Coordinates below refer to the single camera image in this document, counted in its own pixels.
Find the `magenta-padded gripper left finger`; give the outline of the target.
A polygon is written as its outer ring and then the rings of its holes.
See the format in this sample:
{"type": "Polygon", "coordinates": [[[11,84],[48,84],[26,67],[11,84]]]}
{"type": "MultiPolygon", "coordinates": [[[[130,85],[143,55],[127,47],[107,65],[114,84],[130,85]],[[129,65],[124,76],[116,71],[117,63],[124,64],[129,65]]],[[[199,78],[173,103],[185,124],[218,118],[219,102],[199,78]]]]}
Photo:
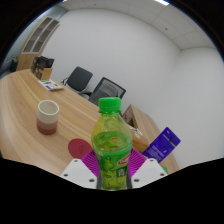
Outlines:
{"type": "Polygon", "coordinates": [[[99,164],[95,152],[90,150],[81,159],[74,158],[61,177],[84,188],[96,189],[99,164]]]}

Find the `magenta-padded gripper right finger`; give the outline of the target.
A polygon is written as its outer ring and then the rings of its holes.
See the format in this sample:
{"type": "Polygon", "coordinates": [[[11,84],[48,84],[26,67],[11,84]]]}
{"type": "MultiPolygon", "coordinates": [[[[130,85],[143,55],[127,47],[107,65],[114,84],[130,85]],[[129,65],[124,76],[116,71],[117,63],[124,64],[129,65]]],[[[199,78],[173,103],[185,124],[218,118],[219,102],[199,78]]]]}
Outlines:
{"type": "Polygon", "coordinates": [[[127,188],[141,188],[167,175],[155,159],[147,159],[132,149],[128,163],[127,188]]]}

